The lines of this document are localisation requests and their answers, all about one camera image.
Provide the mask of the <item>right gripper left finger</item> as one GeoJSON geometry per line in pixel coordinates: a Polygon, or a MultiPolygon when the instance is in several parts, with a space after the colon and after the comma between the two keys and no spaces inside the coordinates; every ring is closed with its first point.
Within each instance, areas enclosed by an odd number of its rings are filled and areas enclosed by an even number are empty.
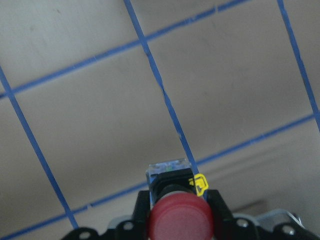
{"type": "Polygon", "coordinates": [[[150,192],[137,194],[133,212],[114,218],[108,225],[108,240],[147,240],[147,222],[151,211],[150,192]]]}

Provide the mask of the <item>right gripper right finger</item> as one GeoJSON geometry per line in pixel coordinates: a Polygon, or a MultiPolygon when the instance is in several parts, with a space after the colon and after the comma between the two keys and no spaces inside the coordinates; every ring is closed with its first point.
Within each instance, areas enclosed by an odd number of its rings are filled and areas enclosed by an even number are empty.
{"type": "Polygon", "coordinates": [[[218,190],[207,191],[207,203],[213,216],[215,240],[257,240],[254,223],[245,216],[234,216],[218,190]]]}

